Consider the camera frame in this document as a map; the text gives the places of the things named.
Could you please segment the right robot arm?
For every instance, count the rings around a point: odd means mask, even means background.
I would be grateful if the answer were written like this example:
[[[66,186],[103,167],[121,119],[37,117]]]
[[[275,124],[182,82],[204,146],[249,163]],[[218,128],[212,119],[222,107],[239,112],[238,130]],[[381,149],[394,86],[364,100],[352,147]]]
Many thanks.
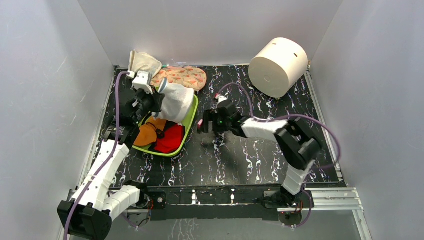
[[[268,208],[295,207],[302,199],[304,182],[314,165],[316,155],[323,145],[299,117],[291,120],[269,121],[243,116],[228,99],[218,103],[215,109],[203,112],[197,123],[197,131],[206,134],[232,132],[241,138],[260,138],[275,142],[285,157],[288,167],[280,193],[263,197]]]

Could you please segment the white mesh laundry bag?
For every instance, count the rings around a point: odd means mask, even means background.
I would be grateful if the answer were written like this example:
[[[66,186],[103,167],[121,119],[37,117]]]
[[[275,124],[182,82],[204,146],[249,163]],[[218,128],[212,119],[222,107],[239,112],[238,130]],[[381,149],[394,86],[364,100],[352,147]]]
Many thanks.
[[[195,91],[179,83],[170,83],[165,77],[160,82],[158,93],[164,95],[160,111],[152,112],[154,118],[182,123],[194,100]]]

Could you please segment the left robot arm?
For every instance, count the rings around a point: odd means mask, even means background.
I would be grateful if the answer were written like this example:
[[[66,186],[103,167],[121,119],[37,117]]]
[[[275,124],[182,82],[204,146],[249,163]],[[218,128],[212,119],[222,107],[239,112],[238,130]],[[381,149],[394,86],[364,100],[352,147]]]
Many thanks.
[[[145,208],[150,198],[144,183],[129,180],[110,191],[115,174],[140,133],[139,123],[150,112],[161,111],[165,95],[155,89],[129,90],[115,94],[116,115],[103,136],[100,152],[88,175],[69,199],[60,202],[57,213],[69,235],[88,240],[104,240],[112,222],[130,207]]]

